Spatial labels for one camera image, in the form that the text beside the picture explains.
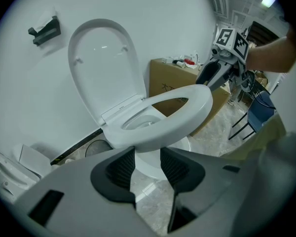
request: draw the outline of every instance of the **person's arm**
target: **person's arm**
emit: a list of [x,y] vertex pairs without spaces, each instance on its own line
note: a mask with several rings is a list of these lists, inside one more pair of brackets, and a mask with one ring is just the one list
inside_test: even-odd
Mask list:
[[286,37],[249,50],[247,70],[287,73],[296,60],[296,36],[290,27]]

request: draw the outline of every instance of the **toilet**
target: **toilet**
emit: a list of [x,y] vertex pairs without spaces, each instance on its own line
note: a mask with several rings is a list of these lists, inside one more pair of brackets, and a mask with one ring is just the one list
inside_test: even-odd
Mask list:
[[[160,148],[191,150],[187,136],[212,108],[209,88],[189,85],[148,98],[129,34],[108,19],[90,20],[75,30],[68,46],[68,61],[82,102],[110,145],[134,146],[136,168],[165,180]],[[174,98],[188,101],[169,117],[152,106]]]
[[57,165],[40,152],[23,144],[12,150],[8,158],[0,152],[0,197],[14,203],[26,190],[50,173]]

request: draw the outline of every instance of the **small object on box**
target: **small object on box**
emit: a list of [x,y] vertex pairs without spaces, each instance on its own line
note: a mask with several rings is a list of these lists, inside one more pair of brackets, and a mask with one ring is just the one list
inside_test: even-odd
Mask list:
[[190,65],[188,63],[186,63],[186,66],[191,69],[196,69],[198,67],[198,65]]
[[178,65],[181,68],[185,68],[185,63],[179,60],[174,60],[172,63]]
[[178,61],[177,65],[180,66],[181,68],[185,68],[185,63],[184,62]]
[[189,59],[189,60],[191,60],[191,59],[192,59],[192,55],[185,55],[185,56],[184,56],[184,59]]
[[195,62],[189,60],[189,59],[184,59],[184,61],[190,65],[195,65]]
[[161,62],[162,62],[162,63],[172,63],[172,62],[173,62],[173,59],[170,58],[170,57],[162,58],[162,59],[161,59]]

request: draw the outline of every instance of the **white toilet seat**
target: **white toilet seat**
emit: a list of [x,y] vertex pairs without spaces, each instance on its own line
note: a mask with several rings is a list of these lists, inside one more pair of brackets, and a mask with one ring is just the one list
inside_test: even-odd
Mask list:
[[[173,98],[188,98],[188,101],[178,111],[153,125],[134,130],[122,128],[129,119],[148,106]],[[194,131],[207,117],[212,104],[213,98],[207,86],[189,85],[144,99],[102,129],[115,148],[132,145],[138,152],[154,151],[169,146]]]
[[18,162],[14,162],[0,153],[0,196],[13,203],[39,177]]
[[[71,36],[68,61],[74,84],[94,121],[114,148],[135,146],[149,152],[186,137],[207,117],[213,104],[204,85],[189,85],[147,98],[134,44],[127,31],[108,19],[94,19]],[[187,98],[186,104],[148,127],[124,125],[154,103]]]

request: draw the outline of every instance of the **black chair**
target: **black chair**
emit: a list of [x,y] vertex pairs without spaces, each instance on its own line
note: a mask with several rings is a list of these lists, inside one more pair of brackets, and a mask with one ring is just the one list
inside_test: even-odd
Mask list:
[[243,140],[245,140],[253,133],[259,131],[263,126],[263,123],[265,123],[270,117],[274,115],[274,109],[268,108],[259,103],[261,102],[265,105],[274,107],[268,92],[262,91],[259,94],[262,99],[260,99],[260,97],[257,96],[258,100],[253,100],[252,104],[248,108],[248,111],[232,127],[235,127],[245,116],[248,116],[247,123],[242,128],[240,128],[239,131],[232,135],[228,140],[231,140],[233,137],[235,137],[239,132],[241,132],[244,128],[246,128],[249,125],[252,128],[253,132],[244,137]]

